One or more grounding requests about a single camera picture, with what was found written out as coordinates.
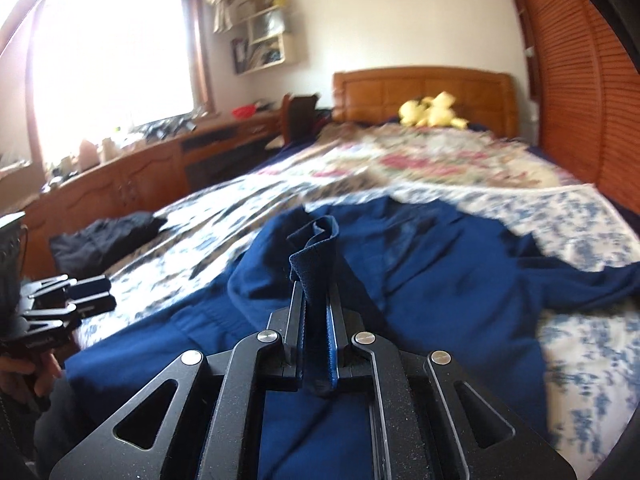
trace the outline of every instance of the yellow plush toy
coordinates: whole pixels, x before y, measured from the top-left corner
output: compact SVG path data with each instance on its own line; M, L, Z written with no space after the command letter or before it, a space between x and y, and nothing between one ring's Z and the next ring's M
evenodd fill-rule
M464 130L469 121L456 117L451 109L454 102L456 98L448 92L440 92L436 97L425 97L420 102L407 101L398 111L400 122L404 126L453 126Z

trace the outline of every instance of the wooden wardrobe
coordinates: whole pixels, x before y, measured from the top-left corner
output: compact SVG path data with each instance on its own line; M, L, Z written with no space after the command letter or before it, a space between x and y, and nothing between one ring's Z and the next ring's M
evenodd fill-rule
M515 2L542 149L640 212L640 75L620 40L589 0Z

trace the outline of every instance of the bed frame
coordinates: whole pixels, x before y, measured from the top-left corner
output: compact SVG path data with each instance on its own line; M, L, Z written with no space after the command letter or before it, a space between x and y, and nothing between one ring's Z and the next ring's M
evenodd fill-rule
M459 117L489 127L497 136L518 136L518 105L509 74L445 66L405 66L334 74L334 121L377 124L398 114L406 101L456 97Z

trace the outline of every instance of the bottle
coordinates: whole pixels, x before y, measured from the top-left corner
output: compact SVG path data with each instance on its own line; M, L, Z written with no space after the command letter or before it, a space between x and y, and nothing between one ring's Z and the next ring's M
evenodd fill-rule
M83 139L80 142L80 148L78 150L78 167L80 172L89 170L90 168L100 164L100 157L98 156L97 146Z
M103 162L107 162L109 160L113 160L118 156L118 147L116 143L113 142L111 137L106 137L102 140L102 158Z

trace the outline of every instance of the sunlight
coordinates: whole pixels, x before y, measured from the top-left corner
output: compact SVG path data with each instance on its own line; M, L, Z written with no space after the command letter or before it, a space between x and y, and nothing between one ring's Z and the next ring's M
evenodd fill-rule
M38 25L34 103L46 161L116 128L193 110L183 0L49 0Z

